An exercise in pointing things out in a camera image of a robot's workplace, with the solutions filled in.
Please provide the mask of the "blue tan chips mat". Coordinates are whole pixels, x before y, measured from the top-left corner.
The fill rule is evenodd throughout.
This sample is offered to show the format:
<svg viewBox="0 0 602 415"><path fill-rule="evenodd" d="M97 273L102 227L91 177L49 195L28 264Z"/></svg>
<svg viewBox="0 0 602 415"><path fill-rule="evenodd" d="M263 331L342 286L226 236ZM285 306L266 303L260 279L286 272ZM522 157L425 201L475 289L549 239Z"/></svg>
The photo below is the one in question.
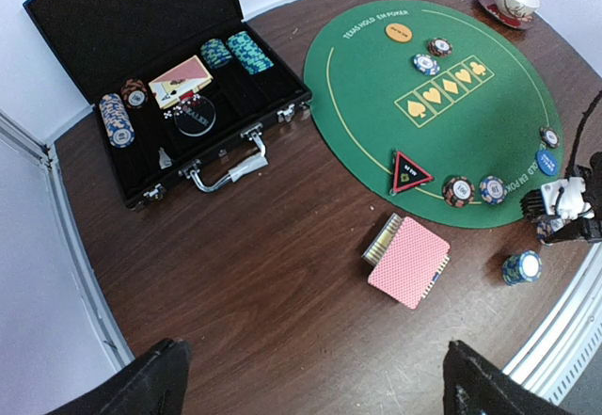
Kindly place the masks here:
<svg viewBox="0 0 602 415"><path fill-rule="evenodd" d="M440 72L440 66L437 61L430 55L416 54L413 57L413 63L415 68L428 76L435 76Z"/></svg>
<svg viewBox="0 0 602 415"><path fill-rule="evenodd" d="M494 175L484 177L480 181L479 189L483 201L492 205L503 203L507 195L504 181Z"/></svg>

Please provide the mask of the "orange big blind button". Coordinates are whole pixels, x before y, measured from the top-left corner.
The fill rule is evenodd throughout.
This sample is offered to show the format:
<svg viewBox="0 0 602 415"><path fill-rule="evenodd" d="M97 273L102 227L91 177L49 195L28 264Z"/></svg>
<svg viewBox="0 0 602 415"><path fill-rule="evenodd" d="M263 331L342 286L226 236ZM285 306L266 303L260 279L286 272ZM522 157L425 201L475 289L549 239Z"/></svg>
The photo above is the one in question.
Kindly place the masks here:
<svg viewBox="0 0 602 415"><path fill-rule="evenodd" d="M391 40L399 43L408 43L413 38L412 30L404 24L388 24L385 32Z"/></svg>

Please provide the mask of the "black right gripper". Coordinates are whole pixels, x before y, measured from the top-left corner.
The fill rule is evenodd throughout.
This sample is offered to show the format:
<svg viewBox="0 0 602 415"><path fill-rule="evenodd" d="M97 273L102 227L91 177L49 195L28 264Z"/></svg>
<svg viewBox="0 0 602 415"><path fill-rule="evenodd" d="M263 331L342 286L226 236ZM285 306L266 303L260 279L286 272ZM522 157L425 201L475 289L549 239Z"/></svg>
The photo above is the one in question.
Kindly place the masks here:
<svg viewBox="0 0 602 415"><path fill-rule="evenodd" d="M575 174L529 191L520 201L528 220L569 220L548 238L549 244L566 241L601 242L601 152L588 168L577 166Z"/></svg>

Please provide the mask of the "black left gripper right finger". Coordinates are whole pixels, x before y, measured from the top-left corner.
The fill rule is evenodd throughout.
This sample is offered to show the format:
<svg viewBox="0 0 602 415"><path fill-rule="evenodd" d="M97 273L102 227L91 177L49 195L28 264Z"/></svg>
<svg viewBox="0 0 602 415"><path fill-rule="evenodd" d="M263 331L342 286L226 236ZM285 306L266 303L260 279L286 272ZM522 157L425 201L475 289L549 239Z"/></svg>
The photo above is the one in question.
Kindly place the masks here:
<svg viewBox="0 0 602 415"><path fill-rule="evenodd" d="M451 341L443 360L443 413L564 414L566 411L523 389L462 341Z"/></svg>

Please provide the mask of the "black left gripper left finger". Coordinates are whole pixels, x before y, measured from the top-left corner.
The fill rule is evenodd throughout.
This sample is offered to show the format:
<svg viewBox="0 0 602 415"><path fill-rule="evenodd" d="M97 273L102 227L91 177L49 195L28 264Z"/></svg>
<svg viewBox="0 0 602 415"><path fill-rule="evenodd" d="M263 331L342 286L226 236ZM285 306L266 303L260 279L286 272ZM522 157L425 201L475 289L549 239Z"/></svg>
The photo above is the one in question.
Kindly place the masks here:
<svg viewBox="0 0 602 415"><path fill-rule="evenodd" d="M192 352L184 340L163 339L99 387L54 414L181 414Z"/></svg>

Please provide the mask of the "blue small blind button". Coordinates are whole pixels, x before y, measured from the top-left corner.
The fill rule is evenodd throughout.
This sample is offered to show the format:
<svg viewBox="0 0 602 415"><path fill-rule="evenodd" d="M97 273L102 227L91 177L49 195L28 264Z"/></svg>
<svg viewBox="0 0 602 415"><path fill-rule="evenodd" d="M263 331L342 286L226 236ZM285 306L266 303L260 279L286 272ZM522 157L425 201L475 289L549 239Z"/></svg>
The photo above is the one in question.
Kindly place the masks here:
<svg viewBox="0 0 602 415"><path fill-rule="evenodd" d="M547 177L558 177L560 165L558 160L550 150L539 150L535 154L535 161L537 167Z"/></svg>

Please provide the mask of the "blue tan chip stack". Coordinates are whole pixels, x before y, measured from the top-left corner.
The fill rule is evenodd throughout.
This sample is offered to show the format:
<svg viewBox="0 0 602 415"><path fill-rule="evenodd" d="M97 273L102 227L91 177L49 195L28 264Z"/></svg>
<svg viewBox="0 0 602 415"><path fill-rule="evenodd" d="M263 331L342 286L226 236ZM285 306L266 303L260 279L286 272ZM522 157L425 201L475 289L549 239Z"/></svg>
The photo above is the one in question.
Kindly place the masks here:
<svg viewBox="0 0 602 415"><path fill-rule="evenodd" d="M537 239L542 245L547 244L547 238L564 226L562 219L540 221L536 227Z"/></svg>

